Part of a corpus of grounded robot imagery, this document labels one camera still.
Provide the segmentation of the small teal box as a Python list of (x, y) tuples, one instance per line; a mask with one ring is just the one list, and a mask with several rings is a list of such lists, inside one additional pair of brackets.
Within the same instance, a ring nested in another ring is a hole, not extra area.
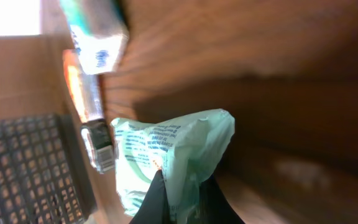
[(88, 75), (114, 72), (124, 55), (129, 32), (113, 0), (60, 0), (71, 39)]

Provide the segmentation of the small orange box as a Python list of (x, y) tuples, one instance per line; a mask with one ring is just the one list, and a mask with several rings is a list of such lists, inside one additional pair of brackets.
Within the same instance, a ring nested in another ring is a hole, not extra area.
[(62, 57), (65, 82), (80, 121), (104, 119), (98, 76), (83, 71), (75, 50), (64, 50)]

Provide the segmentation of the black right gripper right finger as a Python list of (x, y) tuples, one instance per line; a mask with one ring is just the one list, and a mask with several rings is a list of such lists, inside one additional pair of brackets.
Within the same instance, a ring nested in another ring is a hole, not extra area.
[(200, 200), (187, 219), (188, 224), (244, 224), (233, 210), (212, 175), (200, 185)]

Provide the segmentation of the teal candy pouch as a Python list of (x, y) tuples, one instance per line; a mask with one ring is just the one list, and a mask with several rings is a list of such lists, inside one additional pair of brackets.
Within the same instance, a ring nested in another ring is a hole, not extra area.
[(116, 192), (134, 217), (152, 179), (162, 171), (171, 221), (197, 223), (199, 186), (215, 171), (235, 132), (226, 110), (192, 113), (157, 124), (116, 118)]

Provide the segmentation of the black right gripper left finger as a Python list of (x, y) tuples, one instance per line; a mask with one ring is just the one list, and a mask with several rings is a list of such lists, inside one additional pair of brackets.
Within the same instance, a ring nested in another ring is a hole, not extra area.
[(145, 195), (139, 211), (130, 224), (169, 224), (170, 214), (162, 171), (158, 170)]

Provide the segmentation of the black round-logo packet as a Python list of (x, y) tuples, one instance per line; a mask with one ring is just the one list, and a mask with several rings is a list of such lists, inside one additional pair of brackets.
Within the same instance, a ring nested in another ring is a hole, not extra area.
[(80, 134), (85, 144), (90, 164), (100, 174), (115, 167), (114, 144), (105, 119), (84, 123)]

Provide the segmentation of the grey plastic shopping basket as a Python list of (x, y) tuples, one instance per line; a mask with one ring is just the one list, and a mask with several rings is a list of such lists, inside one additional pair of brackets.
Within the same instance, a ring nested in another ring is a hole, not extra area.
[(0, 120), (0, 223), (84, 223), (97, 209), (70, 116)]

